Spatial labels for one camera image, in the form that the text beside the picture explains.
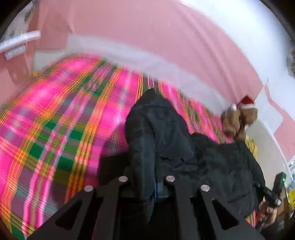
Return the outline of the person's right hand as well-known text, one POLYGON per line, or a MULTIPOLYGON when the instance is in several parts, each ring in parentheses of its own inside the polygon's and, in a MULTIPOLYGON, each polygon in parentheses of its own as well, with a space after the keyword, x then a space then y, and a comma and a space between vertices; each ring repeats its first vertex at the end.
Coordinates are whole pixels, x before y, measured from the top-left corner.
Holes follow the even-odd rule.
POLYGON ((278 208, 272 208, 268 205, 267 201, 263 201, 257 212, 256 220, 257 222, 265 221, 265 227, 269 227, 275 223, 276 220, 285 220, 289 218, 289 202, 282 203, 278 208))

